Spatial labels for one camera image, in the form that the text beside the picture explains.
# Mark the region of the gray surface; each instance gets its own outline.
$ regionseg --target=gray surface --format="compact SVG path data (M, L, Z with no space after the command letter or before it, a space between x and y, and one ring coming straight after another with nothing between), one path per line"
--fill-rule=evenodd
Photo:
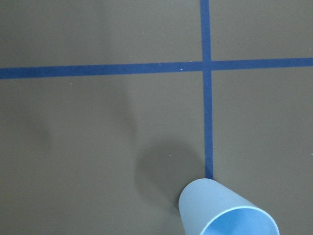
M0 81L0 234L183 234L202 74Z
M214 60L313 57L312 1L211 1ZM199 1L0 1L0 68L201 60ZM312 68L214 72L216 179L312 233ZM183 234L202 74L0 81L0 234Z
M213 0L213 60L313 57L313 1Z
M201 60L199 2L0 1L0 67Z
M215 72L215 178L276 220L312 233L313 68Z

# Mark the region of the floor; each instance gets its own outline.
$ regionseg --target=floor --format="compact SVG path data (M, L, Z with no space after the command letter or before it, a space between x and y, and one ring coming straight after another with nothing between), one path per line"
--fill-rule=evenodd
M212 176L311 233L311 1L0 8L1 234L182 235Z

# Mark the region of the cup rim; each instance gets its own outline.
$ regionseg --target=cup rim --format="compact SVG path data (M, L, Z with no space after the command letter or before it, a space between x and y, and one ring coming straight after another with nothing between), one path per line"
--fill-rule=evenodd
M214 216L207 224L206 226L203 228L203 230L201 231L200 235L203 235L203 233L205 232L205 230L217 219L219 218L220 216L224 215L224 214L227 214L231 211L234 211L234 210L240 210L240 209L252 209L252 210L255 210L255 211L259 211L263 214L265 214L267 216L268 219L270 219L270 221L272 222L272 224L275 226L275 229L276 229L276 235L279 235L279 229L278 229L278 226L275 222L275 220L270 216L270 214L268 214L266 211L258 208L258 207L253 207L253 206L236 206L236 207L232 207L230 209L227 209L219 214L217 214L216 216Z

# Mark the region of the blue tape line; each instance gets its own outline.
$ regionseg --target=blue tape line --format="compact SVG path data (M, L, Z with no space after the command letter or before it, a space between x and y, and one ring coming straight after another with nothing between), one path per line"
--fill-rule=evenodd
M3 68L0 79L187 72L202 68L202 62Z
M212 61L212 70L247 70L313 66L313 58Z
M209 5L208 0L200 1L203 59L205 176L206 178L213 179L212 59Z

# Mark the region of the plastic cup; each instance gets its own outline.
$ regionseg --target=plastic cup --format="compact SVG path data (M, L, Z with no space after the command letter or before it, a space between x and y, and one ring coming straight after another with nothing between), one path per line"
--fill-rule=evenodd
M186 235L279 235L268 213L210 179L184 188L179 212Z

